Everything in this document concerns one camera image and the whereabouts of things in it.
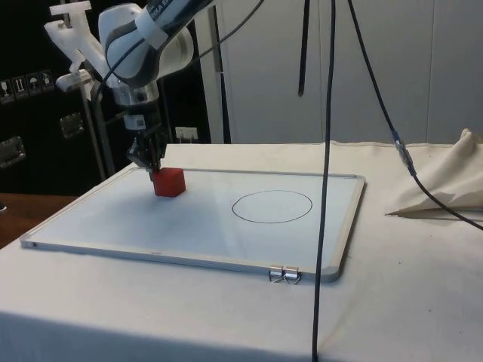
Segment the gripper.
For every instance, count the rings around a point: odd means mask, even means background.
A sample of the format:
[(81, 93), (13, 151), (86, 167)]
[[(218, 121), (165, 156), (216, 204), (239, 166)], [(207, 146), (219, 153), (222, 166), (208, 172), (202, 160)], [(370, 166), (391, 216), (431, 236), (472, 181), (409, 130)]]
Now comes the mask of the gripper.
[(142, 103), (123, 108), (125, 128), (129, 131), (154, 130), (147, 137), (149, 156), (146, 154), (145, 137), (141, 133), (134, 136), (131, 147), (126, 156), (129, 161), (138, 167), (148, 167), (152, 172), (158, 173), (161, 161), (165, 156), (167, 139), (165, 134), (158, 130), (162, 127), (162, 118), (157, 102)]

